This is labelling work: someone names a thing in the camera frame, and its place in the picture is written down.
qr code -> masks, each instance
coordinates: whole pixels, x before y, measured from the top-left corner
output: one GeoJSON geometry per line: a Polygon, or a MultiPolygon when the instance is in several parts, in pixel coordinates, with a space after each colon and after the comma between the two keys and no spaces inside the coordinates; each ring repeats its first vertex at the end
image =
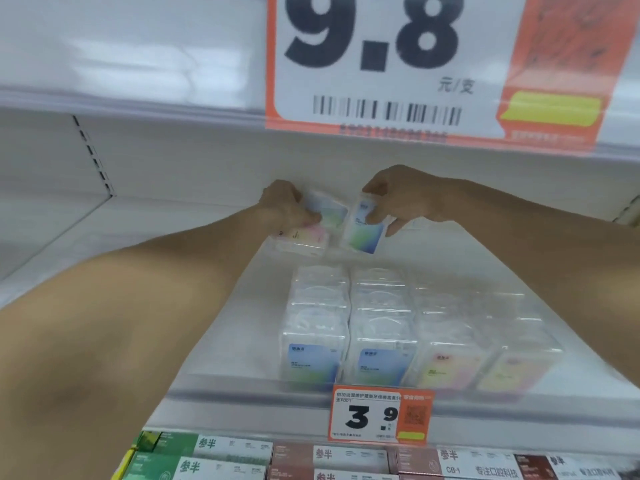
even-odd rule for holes
{"type": "Polygon", "coordinates": [[[423,425],[427,416],[426,406],[409,406],[404,414],[404,422],[406,424],[423,425]]]}

green box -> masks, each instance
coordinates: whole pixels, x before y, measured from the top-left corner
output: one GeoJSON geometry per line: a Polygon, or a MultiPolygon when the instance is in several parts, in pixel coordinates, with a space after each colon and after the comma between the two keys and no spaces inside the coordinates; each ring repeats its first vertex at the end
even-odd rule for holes
{"type": "Polygon", "coordinates": [[[266,467],[137,452],[123,480],[264,480],[266,467]]]}
{"type": "Polygon", "coordinates": [[[271,461],[272,450],[273,443],[271,442],[169,431],[160,434],[152,449],[140,448],[140,451],[152,451],[157,454],[190,456],[252,465],[268,465],[271,461]]]}

hand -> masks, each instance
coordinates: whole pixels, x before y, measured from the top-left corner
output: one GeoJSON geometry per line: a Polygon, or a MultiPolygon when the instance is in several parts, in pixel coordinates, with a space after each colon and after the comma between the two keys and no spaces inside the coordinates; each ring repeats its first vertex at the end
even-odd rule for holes
{"type": "Polygon", "coordinates": [[[435,177],[406,165],[379,171],[362,189],[382,197],[367,216],[367,224],[379,224],[387,216],[395,217],[387,229],[390,236],[416,217],[448,221],[445,201],[451,183],[452,179],[435,177]]]}
{"type": "Polygon", "coordinates": [[[302,193],[291,182],[276,180],[262,191],[257,206],[265,209],[273,219],[275,231],[287,231],[320,222],[322,216],[305,209],[300,201],[302,193]]]}

price tag holder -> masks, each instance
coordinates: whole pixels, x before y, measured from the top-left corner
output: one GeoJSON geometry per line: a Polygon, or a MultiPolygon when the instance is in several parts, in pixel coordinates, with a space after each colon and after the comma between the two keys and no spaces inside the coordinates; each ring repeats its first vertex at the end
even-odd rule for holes
{"type": "Polygon", "coordinates": [[[268,0],[266,126],[588,151],[640,0],[268,0]]]}
{"type": "Polygon", "coordinates": [[[333,386],[329,440],[425,445],[435,393],[375,386],[333,386]]]}

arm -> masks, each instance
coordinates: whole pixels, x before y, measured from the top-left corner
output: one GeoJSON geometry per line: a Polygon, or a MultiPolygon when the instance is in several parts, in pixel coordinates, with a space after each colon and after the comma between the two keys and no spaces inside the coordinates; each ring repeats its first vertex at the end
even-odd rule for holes
{"type": "Polygon", "coordinates": [[[400,165],[363,190],[383,196],[370,223],[396,217],[387,235],[420,216],[460,224],[640,387],[640,233],[400,165]]]}
{"type": "Polygon", "coordinates": [[[107,479],[268,235],[317,222],[281,180],[213,224],[107,253],[0,311],[0,479],[107,479]]]}

